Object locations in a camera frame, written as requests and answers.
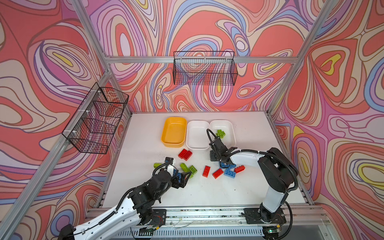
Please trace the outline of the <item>blue lego mid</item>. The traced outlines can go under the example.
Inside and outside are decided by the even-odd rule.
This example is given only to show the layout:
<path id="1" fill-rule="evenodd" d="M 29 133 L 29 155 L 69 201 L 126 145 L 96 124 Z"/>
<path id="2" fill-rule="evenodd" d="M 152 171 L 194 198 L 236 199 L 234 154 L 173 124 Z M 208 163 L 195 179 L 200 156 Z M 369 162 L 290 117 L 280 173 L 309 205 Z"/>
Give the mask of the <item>blue lego mid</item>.
<path id="1" fill-rule="evenodd" d="M 234 169 L 237 165 L 236 164 L 227 164 L 227 163 L 223 163 L 223 162 L 219 162 L 220 164 L 220 168 L 222 169 Z"/>

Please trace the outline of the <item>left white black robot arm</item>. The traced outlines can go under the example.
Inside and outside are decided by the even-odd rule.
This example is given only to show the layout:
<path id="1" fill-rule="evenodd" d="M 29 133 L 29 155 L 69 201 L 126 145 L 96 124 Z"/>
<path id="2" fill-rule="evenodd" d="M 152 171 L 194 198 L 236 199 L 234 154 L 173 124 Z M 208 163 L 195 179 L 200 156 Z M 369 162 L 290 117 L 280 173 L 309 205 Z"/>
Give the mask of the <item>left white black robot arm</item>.
<path id="1" fill-rule="evenodd" d="M 60 230 L 58 240 L 109 240 L 126 228 L 144 226 L 143 233 L 153 233 L 166 223 L 166 210 L 154 210 L 153 205 L 170 188 L 184 188 L 191 171 L 180 173 L 173 165 L 174 159 L 166 157 L 163 164 L 152 172 L 149 180 L 127 190 L 118 204 L 98 217 Z"/>

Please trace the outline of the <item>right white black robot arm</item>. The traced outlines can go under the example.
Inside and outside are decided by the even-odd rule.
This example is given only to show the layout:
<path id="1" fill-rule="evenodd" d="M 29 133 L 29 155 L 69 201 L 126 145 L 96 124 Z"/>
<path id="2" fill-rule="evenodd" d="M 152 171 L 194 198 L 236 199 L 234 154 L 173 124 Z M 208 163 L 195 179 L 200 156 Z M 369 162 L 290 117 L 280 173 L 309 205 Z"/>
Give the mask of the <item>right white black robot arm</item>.
<path id="1" fill-rule="evenodd" d="M 225 167 L 231 165 L 259 167 L 269 185 L 266 196 L 260 204 L 259 216 L 263 223 L 271 223 L 285 203 L 290 192 L 298 187 L 298 170 L 277 148 L 268 151 L 227 148 L 220 137 L 206 129 L 211 147 L 210 160 Z"/>

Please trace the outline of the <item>blue lego cluster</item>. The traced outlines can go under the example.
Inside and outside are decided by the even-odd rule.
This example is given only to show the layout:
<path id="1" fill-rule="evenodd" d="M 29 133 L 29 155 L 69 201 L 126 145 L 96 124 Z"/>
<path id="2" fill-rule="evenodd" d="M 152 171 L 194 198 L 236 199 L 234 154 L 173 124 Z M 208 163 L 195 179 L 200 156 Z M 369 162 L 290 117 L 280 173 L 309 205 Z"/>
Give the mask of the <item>blue lego cluster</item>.
<path id="1" fill-rule="evenodd" d="M 177 169 L 174 169 L 174 178 L 177 182 L 180 182 L 181 181 L 181 173 L 177 170 Z"/>

